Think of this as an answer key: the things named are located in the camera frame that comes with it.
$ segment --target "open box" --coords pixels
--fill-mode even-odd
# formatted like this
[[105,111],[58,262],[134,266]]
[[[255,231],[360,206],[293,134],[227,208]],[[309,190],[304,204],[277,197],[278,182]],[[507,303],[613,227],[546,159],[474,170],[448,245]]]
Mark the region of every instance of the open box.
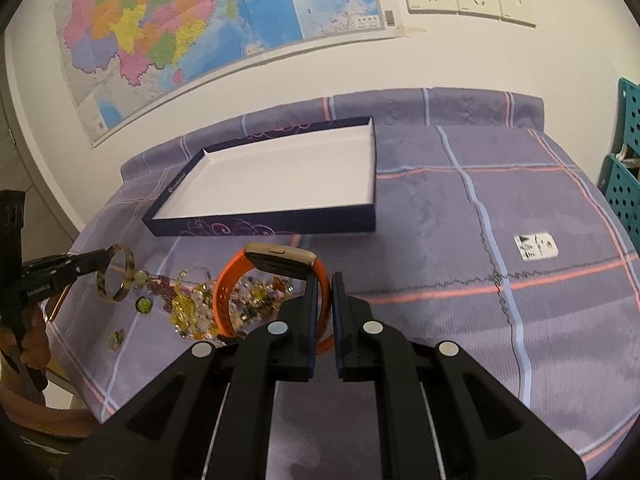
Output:
[[143,216],[155,236],[373,232],[373,119],[306,124],[201,150]]

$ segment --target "map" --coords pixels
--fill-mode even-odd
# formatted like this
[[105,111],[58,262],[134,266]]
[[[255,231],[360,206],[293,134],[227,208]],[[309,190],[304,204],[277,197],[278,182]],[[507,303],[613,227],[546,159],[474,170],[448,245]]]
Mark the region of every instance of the map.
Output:
[[60,0],[55,17],[66,80],[94,145],[221,67],[385,27],[378,0]]

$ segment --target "card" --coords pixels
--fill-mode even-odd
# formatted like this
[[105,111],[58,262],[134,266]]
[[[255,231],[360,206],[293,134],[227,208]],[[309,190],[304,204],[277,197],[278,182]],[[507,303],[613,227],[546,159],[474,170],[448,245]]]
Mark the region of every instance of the card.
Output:
[[520,256],[525,262],[558,257],[558,246],[549,233],[514,236]]

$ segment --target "white wall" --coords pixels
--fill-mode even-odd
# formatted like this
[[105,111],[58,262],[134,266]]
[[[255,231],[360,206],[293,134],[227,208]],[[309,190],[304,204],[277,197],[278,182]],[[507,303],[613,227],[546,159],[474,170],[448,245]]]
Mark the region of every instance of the white wall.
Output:
[[[595,180],[610,151],[618,79],[640,81],[640,28],[622,0],[534,0],[536,29],[406,13],[405,24],[423,32],[226,76],[91,149],[60,68],[53,4],[25,0],[20,6],[6,34],[9,76],[24,135],[79,228],[120,186],[121,164],[142,150],[242,113],[367,89],[452,86],[540,96],[547,132]],[[269,91],[262,90],[265,82]]]

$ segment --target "orange watch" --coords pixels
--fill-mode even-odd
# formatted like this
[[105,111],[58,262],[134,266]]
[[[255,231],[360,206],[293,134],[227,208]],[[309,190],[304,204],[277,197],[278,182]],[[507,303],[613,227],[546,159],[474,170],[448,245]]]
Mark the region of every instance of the orange watch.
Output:
[[238,334],[229,317],[229,299],[236,283],[252,269],[287,276],[297,280],[306,280],[310,272],[318,277],[322,303],[318,324],[316,325],[316,353],[333,346],[333,336],[320,341],[326,330],[331,311],[331,286],[324,265],[314,253],[296,247],[265,243],[250,243],[244,246],[222,269],[213,289],[213,314],[220,333],[235,337]]

